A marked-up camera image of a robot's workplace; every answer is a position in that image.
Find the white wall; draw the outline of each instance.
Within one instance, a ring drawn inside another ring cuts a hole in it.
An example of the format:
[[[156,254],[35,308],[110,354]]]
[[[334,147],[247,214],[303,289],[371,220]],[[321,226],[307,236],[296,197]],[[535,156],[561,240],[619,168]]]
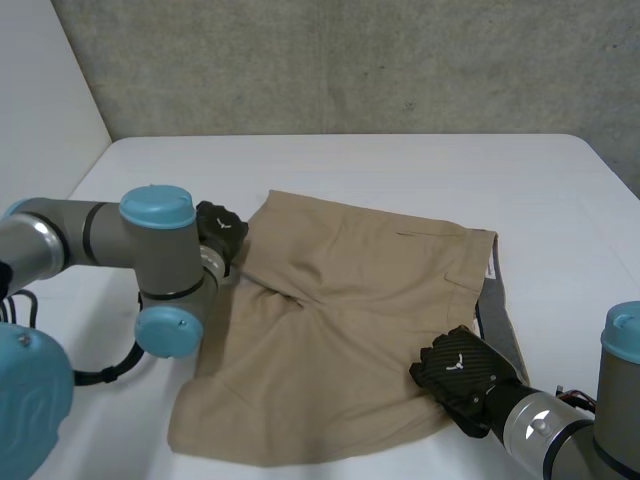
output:
[[[66,197],[110,143],[49,0],[0,0],[0,215]]]

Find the gray fabric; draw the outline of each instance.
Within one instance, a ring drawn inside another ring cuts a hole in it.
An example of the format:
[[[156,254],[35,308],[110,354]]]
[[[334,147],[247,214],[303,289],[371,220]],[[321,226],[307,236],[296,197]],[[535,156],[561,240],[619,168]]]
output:
[[[482,292],[478,298],[476,318],[480,324],[482,338],[507,358],[518,370],[522,380],[529,383],[529,376],[520,353],[518,340],[505,306],[504,283],[498,261],[497,236],[493,243],[493,254],[489,259]]]

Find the clothing label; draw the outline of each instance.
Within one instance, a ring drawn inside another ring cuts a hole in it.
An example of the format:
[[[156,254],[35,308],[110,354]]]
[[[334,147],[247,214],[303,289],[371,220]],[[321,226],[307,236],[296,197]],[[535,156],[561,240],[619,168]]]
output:
[[[476,334],[476,337],[480,336],[480,324],[478,323],[478,319],[474,318],[473,319],[473,325],[471,326],[473,333]]]
[[[489,265],[487,265],[487,270],[484,272],[484,278],[489,278],[491,280],[496,279],[496,265],[493,259],[493,249],[491,249],[491,255],[489,256]]]

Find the light blue joint cap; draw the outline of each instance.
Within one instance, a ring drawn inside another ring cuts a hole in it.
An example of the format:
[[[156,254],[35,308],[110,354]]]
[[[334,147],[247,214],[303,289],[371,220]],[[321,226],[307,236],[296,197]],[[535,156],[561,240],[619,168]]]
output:
[[[157,230],[183,228],[196,219],[189,192],[171,185],[131,190],[120,201],[120,215],[134,225]]]
[[[4,215],[2,215],[2,218],[6,218],[9,215],[13,215],[16,210],[18,208],[20,208],[20,205],[22,205],[23,203],[27,202],[31,200],[30,198],[23,198],[22,200],[18,200],[17,202],[13,202],[11,205],[9,205],[9,208],[7,208],[7,211],[4,212]]]
[[[73,370],[62,347],[37,330],[0,323],[0,478],[27,479],[58,442]]]
[[[640,302],[621,303],[609,310],[601,341],[612,355],[640,365]]]
[[[156,357],[186,357],[202,339],[202,324],[181,308],[157,305],[138,314],[134,329],[140,347]]]

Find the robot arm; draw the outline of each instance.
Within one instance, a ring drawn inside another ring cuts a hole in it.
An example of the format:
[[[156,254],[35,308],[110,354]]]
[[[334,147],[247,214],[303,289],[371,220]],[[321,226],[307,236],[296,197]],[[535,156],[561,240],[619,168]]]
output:
[[[191,196],[170,186],[135,189],[120,204],[22,202],[0,223],[0,296],[72,265],[133,268],[136,340],[159,357],[188,355],[247,232],[222,207],[202,204],[196,217]]]
[[[609,312],[603,346],[595,423],[523,385],[506,359],[464,327],[422,349],[410,374],[467,435],[492,431],[535,478],[638,479],[639,302]]]
[[[247,231],[234,213],[208,202],[196,210],[171,186],[137,188],[119,204],[26,200],[0,221],[0,301],[73,265],[132,268],[141,299],[134,348],[184,357],[198,348]],[[0,323],[0,478],[29,478],[44,462],[73,387],[53,338]]]

